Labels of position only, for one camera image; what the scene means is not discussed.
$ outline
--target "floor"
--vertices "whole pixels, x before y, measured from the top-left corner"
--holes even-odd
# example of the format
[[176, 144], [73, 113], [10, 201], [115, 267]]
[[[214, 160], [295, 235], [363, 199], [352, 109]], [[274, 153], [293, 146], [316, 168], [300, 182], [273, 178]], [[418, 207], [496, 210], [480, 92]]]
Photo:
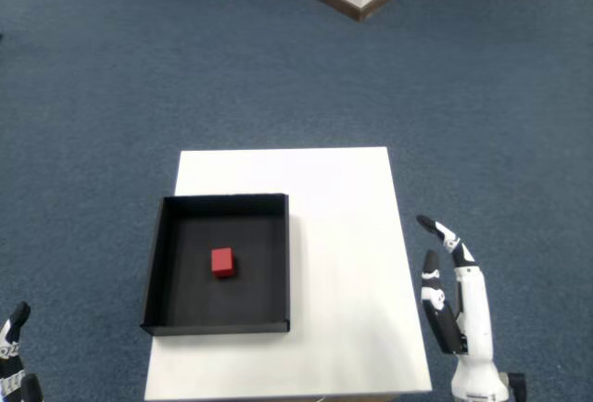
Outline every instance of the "floor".
[[[483, 266], [498, 367], [590, 400], [591, 0], [0, 0], [0, 26], [0, 318], [32, 305], [47, 400], [142, 399], [180, 150], [360, 145], [389, 148], [419, 286], [422, 212]], [[450, 400], [420, 316], [435, 391], [401, 400]]]

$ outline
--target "white tabletop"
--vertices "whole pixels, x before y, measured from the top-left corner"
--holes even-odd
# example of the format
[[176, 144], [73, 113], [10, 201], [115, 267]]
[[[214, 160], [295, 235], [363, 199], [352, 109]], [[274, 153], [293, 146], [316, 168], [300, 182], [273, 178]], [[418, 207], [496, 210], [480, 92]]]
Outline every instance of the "white tabletop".
[[278, 192], [290, 333], [155, 337], [146, 400], [430, 391], [386, 149], [181, 154], [176, 195]]

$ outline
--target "black box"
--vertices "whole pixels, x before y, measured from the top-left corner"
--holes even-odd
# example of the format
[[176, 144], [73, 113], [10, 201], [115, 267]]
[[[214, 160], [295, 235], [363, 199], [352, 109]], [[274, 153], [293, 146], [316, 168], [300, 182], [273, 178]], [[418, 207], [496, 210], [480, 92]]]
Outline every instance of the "black box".
[[[236, 274], [217, 279], [214, 248]], [[162, 200], [140, 325], [152, 335], [280, 333], [290, 329], [288, 195]]]

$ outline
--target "robotic hand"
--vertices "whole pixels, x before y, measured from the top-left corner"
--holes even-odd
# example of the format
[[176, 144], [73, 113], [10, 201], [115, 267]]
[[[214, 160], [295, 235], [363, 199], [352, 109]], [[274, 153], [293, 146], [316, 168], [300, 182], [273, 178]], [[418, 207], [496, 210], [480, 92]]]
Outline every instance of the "robotic hand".
[[0, 330], [0, 402], [43, 402], [37, 377], [25, 375], [19, 356], [20, 328], [25, 324], [31, 308], [19, 303]]
[[438, 221], [418, 216], [418, 222], [434, 233], [453, 256], [457, 278], [458, 314], [445, 298], [440, 282], [438, 254], [429, 250], [423, 267], [422, 301], [426, 317], [441, 350], [459, 359], [451, 382], [456, 401], [503, 402], [509, 387], [515, 400], [527, 398], [520, 373], [501, 373], [493, 361], [492, 327], [486, 283], [480, 267], [461, 239]]

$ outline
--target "red cube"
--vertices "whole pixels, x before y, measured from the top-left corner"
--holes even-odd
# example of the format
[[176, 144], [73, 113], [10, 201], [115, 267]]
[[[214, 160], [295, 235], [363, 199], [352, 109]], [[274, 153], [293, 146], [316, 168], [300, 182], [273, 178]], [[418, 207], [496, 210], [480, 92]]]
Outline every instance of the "red cube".
[[212, 272], [218, 278], [234, 275], [233, 250], [230, 247], [212, 249]]

